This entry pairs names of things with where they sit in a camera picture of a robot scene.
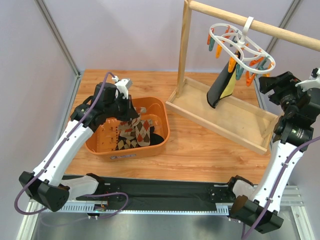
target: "wooden table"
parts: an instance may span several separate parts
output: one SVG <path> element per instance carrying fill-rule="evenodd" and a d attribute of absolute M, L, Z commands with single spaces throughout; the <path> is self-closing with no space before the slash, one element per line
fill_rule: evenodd
<path fill-rule="evenodd" d="M 72 112 L 94 93 L 96 84 L 103 81 L 106 70 L 88 69 L 84 72 Z M 177 84 L 177 72 L 112 71 L 119 78 L 130 78 L 129 93 L 133 98 L 153 96 L 166 101 Z M 211 85 L 216 73 L 186 73 L 188 77 Z M 236 82 L 233 95 L 258 106 L 255 89 L 247 87 L 245 79 Z M 167 111 L 171 130 L 162 154 L 144 158 L 102 160 L 79 150 L 66 174 L 94 173 L 103 177 L 124 177 L 196 182 L 227 182 L 240 175 L 259 183 L 269 162 L 270 154 L 259 155 L 228 140 L 174 112 Z"/>

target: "orange basket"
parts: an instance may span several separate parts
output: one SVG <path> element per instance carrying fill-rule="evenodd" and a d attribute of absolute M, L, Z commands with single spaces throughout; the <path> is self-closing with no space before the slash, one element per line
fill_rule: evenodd
<path fill-rule="evenodd" d="M 134 107 L 146 108 L 141 114 L 141 120 L 152 120 L 154 133 L 163 137 L 164 141 L 153 146 L 143 146 L 124 150 L 115 150 L 118 142 L 118 126 L 120 121 L 115 118 L 107 119 L 95 133 L 85 142 L 86 149 L 104 159 L 142 158 L 161 153 L 170 136 L 168 116 L 164 103 L 156 97 L 140 97 L 132 99 Z"/>

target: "wooden rack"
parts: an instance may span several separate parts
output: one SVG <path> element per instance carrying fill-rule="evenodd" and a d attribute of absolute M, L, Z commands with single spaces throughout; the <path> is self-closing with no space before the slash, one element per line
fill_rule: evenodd
<path fill-rule="evenodd" d="M 210 86 L 185 77 L 192 10 L 244 26 L 247 17 L 184 0 L 177 87 L 166 107 L 259 154 L 268 150 L 278 116 L 233 96 L 222 99 L 216 109 L 209 106 Z M 320 40 L 253 20 L 250 29 L 320 52 Z"/>

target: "wooden post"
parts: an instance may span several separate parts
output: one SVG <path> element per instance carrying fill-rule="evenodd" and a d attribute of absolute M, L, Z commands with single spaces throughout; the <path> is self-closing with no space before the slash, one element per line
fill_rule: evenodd
<path fill-rule="evenodd" d="M 189 3 L 189 8 L 240 26 L 244 26 L 247 21 L 247 17 L 245 16 L 208 6 L 197 1 L 191 1 Z M 320 52 L 320 40 L 312 37 L 301 35 L 257 20 L 253 20 L 250 29 Z"/>
<path fill-rule="evenodd" d="M 189 8 L 189 4 L 192 0 L 184 0 L 183 6 L 183 18 L 182 18 L 182 31 L 180 42 L 180 54 L 179 54 L 179 67 L 178 67 L 178 79 L 176 86 L 176 97 L 178 98 L 184 87 L 184 77 L 187 59 L 187 49 L 189 42 L 190 23 L 192 10 Z"/>

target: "patterned cloth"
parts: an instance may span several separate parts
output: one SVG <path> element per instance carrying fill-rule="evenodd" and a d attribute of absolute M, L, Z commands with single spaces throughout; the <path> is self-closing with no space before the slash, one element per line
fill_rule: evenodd
<path fill-rule="evenodd" d="M 137 107 L 135 110 L 139 114 L 138 118 L 132 121 L 120 122 L 118 127 L 120 134 L 115 150 L 133 149 L 150 145 L 152 120 L 141 120 L 141 114 L 147 112 L 145 107 Z"/>

